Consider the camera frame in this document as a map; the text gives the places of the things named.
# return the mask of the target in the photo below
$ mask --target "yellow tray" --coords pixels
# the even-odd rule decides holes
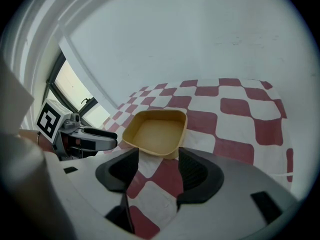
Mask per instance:
[[[187,128],[180,110],[145,110],[137,113],[122,134],[127,144],[165,159],[178,157]]]

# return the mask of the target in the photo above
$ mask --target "yellow plastic bowl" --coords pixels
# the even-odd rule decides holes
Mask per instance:
[[[122,134],[127,144],[157,157],[175,159],[187,128],[180,110],[145,110],[137,113]]]

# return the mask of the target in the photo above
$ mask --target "window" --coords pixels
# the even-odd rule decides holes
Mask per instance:
[[[85,126],[99,128],[110,116],[77,77],[63,53],[46,81],[42,102],[46,98],[58,101],[73,113],[79,114]]]

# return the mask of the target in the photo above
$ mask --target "red and white checkered tablecloth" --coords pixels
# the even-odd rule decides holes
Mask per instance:
[[[102,126],[118,134],[114,150],[129,147],[122,141],[122,133],[134,115],[152,109],[187,114],[183,147],[254,165],[290,189],[293,149],[288,119],[270,83],[220,78],[143,87]],[[127,190],[136,235],[150,239],[163,229],[174,218],[176,198],[182,192],[177,159],[165,160],[140,152],[138,172]]]

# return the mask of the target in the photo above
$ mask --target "white wall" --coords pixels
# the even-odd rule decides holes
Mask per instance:
[[[307,193],[319,163],[318,51],[287,0],[104,0],[80,17],[69,38],[117,105],[143,86],[180,80],[273,84],[290,120],[292,191]]]

